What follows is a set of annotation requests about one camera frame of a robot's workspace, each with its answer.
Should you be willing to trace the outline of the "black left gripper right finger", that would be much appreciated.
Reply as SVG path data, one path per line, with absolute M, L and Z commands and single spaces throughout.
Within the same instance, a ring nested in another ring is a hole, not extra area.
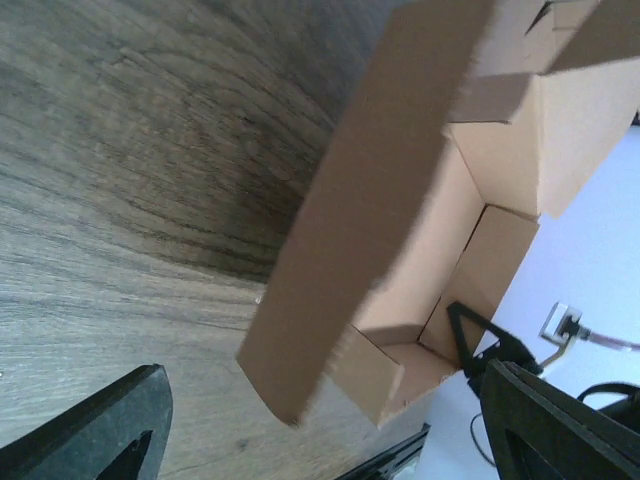
M 573 398 L 492 361 L 481 410 L 501 479 L 637 479 L 639 388 L 603 383 Z

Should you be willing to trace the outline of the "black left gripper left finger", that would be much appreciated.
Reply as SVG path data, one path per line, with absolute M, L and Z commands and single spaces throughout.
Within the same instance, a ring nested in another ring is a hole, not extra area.
M 166 370 L 141 365 L 1 448 L 3 479 L 156 479 L 173 397 Z

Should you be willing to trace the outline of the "brown cardboard box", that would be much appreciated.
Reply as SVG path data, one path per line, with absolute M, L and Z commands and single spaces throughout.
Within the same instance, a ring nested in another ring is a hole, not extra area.
M 414 1 L 391 14 L 237 361 L 282 423 L 324 377 L 375 425 L 462 365 L 639 106 L 635 1 Z

